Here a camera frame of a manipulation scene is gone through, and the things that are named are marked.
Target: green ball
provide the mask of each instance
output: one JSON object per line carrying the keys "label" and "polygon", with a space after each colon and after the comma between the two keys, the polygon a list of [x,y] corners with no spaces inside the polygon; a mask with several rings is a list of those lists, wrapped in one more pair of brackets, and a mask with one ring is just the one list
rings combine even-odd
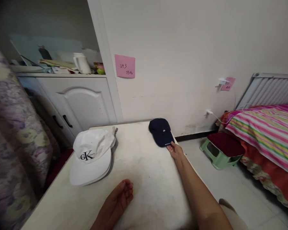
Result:
{"label": "green ball", "polygon": [[104,75],[104,74],[106,74],[106,72],[105,72],[104,70],[102,70],[102,69],[98,69],[98,70],[97,70],[97,73],[98,73],[99,75]]}

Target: cabinet handle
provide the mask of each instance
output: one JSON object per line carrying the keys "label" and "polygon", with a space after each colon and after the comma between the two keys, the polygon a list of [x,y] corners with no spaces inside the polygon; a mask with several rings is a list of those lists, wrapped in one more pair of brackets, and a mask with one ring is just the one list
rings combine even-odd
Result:
{"label": "cabinet handle", "polygon": [[63,128],[63,126],[58,123],[57,117],[56,117],[55,115],[52,116],[52,118],[54,119],[55,123],[57,123],[57,125],[58,125],[60,128]]}
{"label": "cabinet handle", "polygon": [[72,128],[73,126],[68,122],[66,115],[63,115],[63,118],[64,118],[66,124]]}

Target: hand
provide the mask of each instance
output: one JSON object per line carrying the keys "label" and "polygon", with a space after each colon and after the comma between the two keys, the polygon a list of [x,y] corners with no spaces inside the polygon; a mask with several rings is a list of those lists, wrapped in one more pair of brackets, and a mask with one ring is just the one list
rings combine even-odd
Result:
{"label": "hand", "polygon": [[91,230],[113,229],[132,199],[133,183],[125,179],[107,197]]}
{"label": "hand", "polygon": [[175,144],[174,142],[171,142],[171,145],[168,145],[167,149],[169,150],[171,156],[174,159],[177,159],[178,157],[183,156],[182,148],[179,145]]}

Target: white table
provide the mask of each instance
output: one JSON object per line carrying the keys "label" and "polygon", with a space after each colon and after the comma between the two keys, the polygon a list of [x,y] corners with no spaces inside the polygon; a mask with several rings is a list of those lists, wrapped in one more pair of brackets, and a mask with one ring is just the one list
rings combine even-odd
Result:
{"label": "white table", "polygon": [[[134,183],[134,199],[116,229],[178,229],[191,222],[191,212],[174,160],[158,147],[149,121],[119,124],[118,147],[111,173],[83,187],[69,183],[72,155],[22,230],[88,230],[103,202],[123,179]],[[113,126],[94,127],[112,132]]]}

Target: white cabinet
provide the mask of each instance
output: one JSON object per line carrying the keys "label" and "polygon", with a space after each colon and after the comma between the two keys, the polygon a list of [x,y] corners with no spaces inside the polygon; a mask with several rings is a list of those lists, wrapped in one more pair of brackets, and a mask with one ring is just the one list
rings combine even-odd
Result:
{"label": "white cabinet", "polygon": [[106,78],[37,78],[76,137],[90,127],[116,123]]}
{"label": "white cabinet", "polygon": [[34,96],[36,96],[38,101],[43,105],[46,112],[50,115],[51,119],[53,120],[52,123],[48,122],[48,125],[53,126],[51,127],[51,130],[56,132],[58,136],[61,136],[59,132],[63,133],[63,135],[69,141],[70,146],[72,146],[75,140],[74,134],[70,131],[64,119],[53,106],[48,95],[40,86],[37,79],[33,77],[19,77],[18,79],[24,88],[27,88],[31,93],[34,93]]}

